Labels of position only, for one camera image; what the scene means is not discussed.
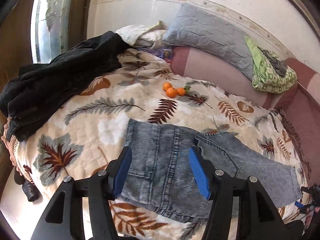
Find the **orange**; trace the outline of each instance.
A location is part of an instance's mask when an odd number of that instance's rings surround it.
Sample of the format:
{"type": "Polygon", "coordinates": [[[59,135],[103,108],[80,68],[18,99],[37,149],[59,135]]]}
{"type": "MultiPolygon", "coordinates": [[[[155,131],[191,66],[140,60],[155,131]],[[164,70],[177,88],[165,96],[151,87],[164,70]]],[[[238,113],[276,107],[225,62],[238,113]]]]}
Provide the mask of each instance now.
{"type": "Polygon", "coordinates": [[[169,98],[175,98],[177,96],[177,90],[174,88],[168,88],[165,93],[169,98]]]}
{"type": "Polygon", "coordinates": [[[184,96],[186,94],[186,90],[184,88],[178,88],[177,93],[179,96],[184,96]]]}
{"type": "Polygon", "coordinates": [[[166,83],[163,84],[163,90],[164,90],[164,91],[167,91],[167,89],[168,89],[168,88],[171,88],[171,87],[172,87],[172,85],[171,85],[171,83],[169,83],[169,82],[166,82],[166,83]]]}

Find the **gray pillow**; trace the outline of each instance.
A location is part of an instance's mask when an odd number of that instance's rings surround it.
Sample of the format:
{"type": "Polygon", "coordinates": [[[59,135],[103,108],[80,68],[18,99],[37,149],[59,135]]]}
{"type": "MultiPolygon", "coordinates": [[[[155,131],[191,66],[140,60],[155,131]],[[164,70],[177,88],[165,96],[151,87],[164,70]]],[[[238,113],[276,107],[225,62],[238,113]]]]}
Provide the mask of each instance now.
{"type": "Polygon", "coordinates": [[[163,41],[219,56],[252,80],[253,58],[245,36],[248,35],[231,23],[185,3],[181,5],[163,41]]]}

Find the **denim garment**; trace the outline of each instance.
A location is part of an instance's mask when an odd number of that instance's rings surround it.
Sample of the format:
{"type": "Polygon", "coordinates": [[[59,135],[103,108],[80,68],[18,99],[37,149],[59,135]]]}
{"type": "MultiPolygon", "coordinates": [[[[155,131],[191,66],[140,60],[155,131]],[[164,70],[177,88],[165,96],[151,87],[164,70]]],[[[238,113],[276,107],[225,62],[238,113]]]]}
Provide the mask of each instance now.
{"type": "Polygon", "coordinates": [[[132,163],[118,199],[182,223],[206,220],[212,201],[199,193],[189,165],[188,151],[194,145],[230,176],[256,176],[276,207],[301,198],[294,167],[263,157],[231,133],[202,134],[187,127],[130,119],[124,146],[132,150],[132,163]]]}

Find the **black jacket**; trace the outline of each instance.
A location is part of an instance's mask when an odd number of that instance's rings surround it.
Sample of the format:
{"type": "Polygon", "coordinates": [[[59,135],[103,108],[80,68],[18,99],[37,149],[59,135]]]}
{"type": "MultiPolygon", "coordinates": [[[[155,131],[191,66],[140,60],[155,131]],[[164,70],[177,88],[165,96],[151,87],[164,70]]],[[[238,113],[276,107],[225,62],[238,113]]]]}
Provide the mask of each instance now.
{"type": "Polygon", "coordinates": [[[19,141],[34,134],[72,96],[81,93],[97,76],[121,68],[117,55],[130,45],[111,31],[81,42],[48,65],[32,64],[6,84],[0,110],[12,116],[6,139],[19,141]]]}

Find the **gray cloth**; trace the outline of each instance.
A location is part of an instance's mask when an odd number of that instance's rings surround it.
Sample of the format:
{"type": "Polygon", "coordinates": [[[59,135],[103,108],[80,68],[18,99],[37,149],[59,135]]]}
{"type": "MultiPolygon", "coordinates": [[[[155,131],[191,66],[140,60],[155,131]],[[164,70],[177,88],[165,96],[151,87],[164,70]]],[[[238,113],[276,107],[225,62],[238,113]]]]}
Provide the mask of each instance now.
{"type": "Polygon", "coordinates": [[[231,133],[202,134],[130,119],[124,146],[132,150],[132,163],[118,199],[182,223],[207,220],[212,201],[199,193],[189,165],[189,148],[195,145],[230,176],[256,176],[276,207],[301,198],[294,167],[263,157],[231,133]]]}
{"type": "Polygon", "coordinates": [[[288,66],[284,61],[280,61],[277,57],[273,56],[268,50],[262,49],[258,47],[263,55],[269,60],[270,64],[273,66],[273,69],[280,77],[284,77],[285,73],[287,72],[288,66]]]}
{"type": "Polygon", "coordinates": [[[253,58],[245,36],[248,35],[230,22],[192,5],[182,4],[163,41],[219,56],[252,80],[253,58]]]}

